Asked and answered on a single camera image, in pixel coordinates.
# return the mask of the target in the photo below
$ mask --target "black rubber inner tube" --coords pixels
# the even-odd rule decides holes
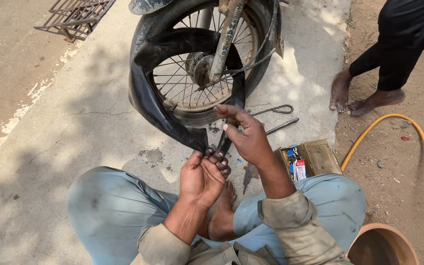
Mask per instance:
[[[129,100],[135,109],[163,133],[187,147],[204,152],[209,146],[207,130],[204,128],[186,128],[176,118],[173,111],[164,107],[147,77],[155,67],[175,55],[192,52],[215,53],[220,33],[201,28],[179,28],[160,33],[143,42],[130,65]],[[225,62],[227,69],[240,69],[243,64],[240,54],[232,44]],[[233,76],[232,95],[229,104],[244,108],[245,103],[244,72]],[[221,148],[224,153],[230,147],[230,140],[223,133]]]

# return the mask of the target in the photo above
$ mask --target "spoked wheel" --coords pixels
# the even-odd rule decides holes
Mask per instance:
[[[200,26],[201,16],[212,13],[209,30],[221,32],[225,16],[218,12],[218,1],[176,0],[158,12],[144,15],[140,20],[132,41],[133,56],[145,39],[177,28]],[[268,8],[259,1],[245,5],[240,18],[233,44],[237,48],[243,65],[253,58],[259,49],[271,21]],[[272,49],[267,43],[255,62]],[[204,124],[217,117],[213,107],[230,100],[233,78],[222,76],[221,81],[204,90],[198,88],[209,82],[209,69],[214,54],[195,52],[169,57],[158,65],[148,76],[153,90],[167,108],[174,106],[174,115],[185,125]],[[245,72],[246,95],[250,95],[262,79],[269,59]]]

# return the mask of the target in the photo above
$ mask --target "light blue pants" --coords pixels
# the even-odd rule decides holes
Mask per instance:
[[[298,181],[298,190],[318,209],[318,219],[347,251],[356,238],[366,209],[362,189],[339,174],[324,174]],[[268,244],[285,265],[273,229],[258,218],[257,201],[265,194],[245,197],[233,218],[236,240],[253,251]],[[83,174],[68,190],[66,206],[76,235],[94,265],[129,265],[138,254],[137,240],[144,226],[159,225],[178,196],[152,189],[138,177],[114,168],[96,167]],[[204,239],[211,247],[221,242]]]

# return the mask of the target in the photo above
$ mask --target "fork tube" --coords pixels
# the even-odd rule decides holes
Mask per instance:
[[[199,15],[198,28],[209,29],[211,26],[212,15],[213,15],[213,8],[202,9]]]
[[[222,75],[228,50],[232,45],[233,36],[237,30],[237,24],[245,3],[246,0],[230,0],[228,5],[219,6],[219,12],[225,15],[225,20],[209,75],[209,79],[214,83],[218,83]]]

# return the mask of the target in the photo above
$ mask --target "rusty metal grate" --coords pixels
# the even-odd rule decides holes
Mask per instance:
[[[35,29],[61,33],[67,42],[85,40],[115,0],[57,0],[49,9],[50,18]]]

